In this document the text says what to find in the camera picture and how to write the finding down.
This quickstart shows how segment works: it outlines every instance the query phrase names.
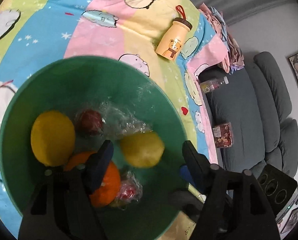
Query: pile of clothes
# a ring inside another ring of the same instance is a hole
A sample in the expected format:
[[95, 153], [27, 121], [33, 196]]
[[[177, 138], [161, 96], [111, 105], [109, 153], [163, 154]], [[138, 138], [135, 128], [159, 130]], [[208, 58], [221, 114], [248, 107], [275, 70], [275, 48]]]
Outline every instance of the pile of clothes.
[[218, 66], [230, 74], [243, 68], [244, 56], [236, 40], [227, 31], [222, 12], [218, 12], [214, 7], [207, 7], [204, 3], [200, 5], [199, 9], [228, 49], [227, 56]]

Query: bottle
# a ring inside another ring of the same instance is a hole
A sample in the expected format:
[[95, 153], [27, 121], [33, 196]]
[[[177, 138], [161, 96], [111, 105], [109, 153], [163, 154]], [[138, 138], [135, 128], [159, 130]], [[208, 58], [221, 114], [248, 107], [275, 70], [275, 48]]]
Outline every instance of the bottle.
[[208, 93], [228, 83], [229, 81], [227, 77], [211, 79], [200, 83], [200, 88], [204, 93]]
[[172, 26], [163, 35], [156, 49], [156, 53], [174, 61], [186, 41], [187, 33], [191, 31], [191, 29], [192, 24], [187, 20], [180, 17], [175, 18], [172, 22]]

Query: gray sofa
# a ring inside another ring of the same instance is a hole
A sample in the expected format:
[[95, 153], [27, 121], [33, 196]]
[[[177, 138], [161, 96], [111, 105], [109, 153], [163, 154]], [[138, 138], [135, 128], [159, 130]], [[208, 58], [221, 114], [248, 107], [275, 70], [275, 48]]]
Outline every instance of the gray sofa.
[[283, 76], [269, 52], [254, 56], [254, 62], [226, 74], [213, 66], [199, 81], [227, 76], [229, 83], [204, 95], [211, 125], [231, 122], [233, 145], [217, 149], [224, 169], [250, 169], [258, 177], [271, 164], [294, 177], [298, 166], [298, 128], [288, 118], [292, 104]]

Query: yellow lemon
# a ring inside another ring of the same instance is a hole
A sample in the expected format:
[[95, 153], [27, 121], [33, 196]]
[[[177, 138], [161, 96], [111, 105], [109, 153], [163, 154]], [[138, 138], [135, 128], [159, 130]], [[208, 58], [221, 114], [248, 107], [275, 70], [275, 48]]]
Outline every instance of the yellow lemon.
[[164, 143], [156, 132], [136, 133], [120, 140], [126, 161], [137, 168], [151, 168], [158, 164]]
[[30, 142], [36, 159], [46, 166], [60, 166], [74, 150], [75, 131], [70, 119], [59, 111], [44, 112], [31, 129]]

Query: white label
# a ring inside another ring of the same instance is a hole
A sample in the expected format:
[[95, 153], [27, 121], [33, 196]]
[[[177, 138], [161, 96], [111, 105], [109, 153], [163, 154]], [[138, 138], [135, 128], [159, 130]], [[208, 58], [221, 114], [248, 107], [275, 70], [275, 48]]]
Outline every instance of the white label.
[[214, 127], [212, 128], [213, 136], [214, 137], [221, 137], [221, 129], [220, 127]]

